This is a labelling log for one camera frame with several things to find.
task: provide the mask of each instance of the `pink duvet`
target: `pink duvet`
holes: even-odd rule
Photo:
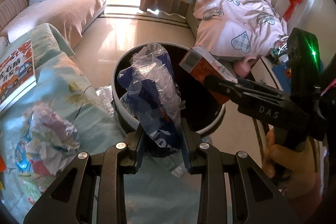
[[[196,45],[218,56],[266,56],[287,36],[270,0],[197,0],[194,16],[202,19]]]

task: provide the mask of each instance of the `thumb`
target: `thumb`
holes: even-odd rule
[[[269,155],[276,163],[291,171],[295,171],[302,164],[300,159],[301,153],[295,152],[278,144],[273,145],[269,149]]]

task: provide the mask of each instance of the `book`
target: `book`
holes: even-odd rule
[[[238,83],[237,78],[202,46],[192,47],[180,62],[180,66],[202,85],[208,75]],[[230,100],[229,97],[218,92],[212,90],[209,92],[221,105]]]
[[[0,116],[34,86],[33,48],[28,40],[0,64]]]

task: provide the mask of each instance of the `black trash bin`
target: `black trash bin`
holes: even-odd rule
[[[181,111],[181,116],[187,120],[192,131],[196,131],[202,136],[213,133],[223,120],[225,105],[220,105],[201,83],[179,66],[180,61],[189,50],[187,47],[168,42],[158,43],[167,50],[170,56],[174,79],[181,92],[181,100],[185,100],[185,109]],[[129,114],[120,103],[120,98],[126,93],[126,89],[120,86],[117,76],[119,71],[131,65],[132,56],[146,45],[148,43],[126,52],[116,64],[112,76],[113,104],[120,124],[126,133],[135,131],[139,121]]]

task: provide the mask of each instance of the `silver screw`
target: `silver screw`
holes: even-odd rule
[[[126,147],[126,143],[117,143],[116,148],[118,149],[124,149]]]
[[[245,151],[239,151],[238,156],[244,159],[247,157],[247,153]]]
[[[202,149],[208,149],[210,147],[210,145],[208,143],[201,143],[199,145],[199,147],[202,148]]]
[[[87,153],[86,152],[80,152],[79,154],[78,154],[78,158],[80,158],[81,160],[82,159],[85,159],[87,157]]]

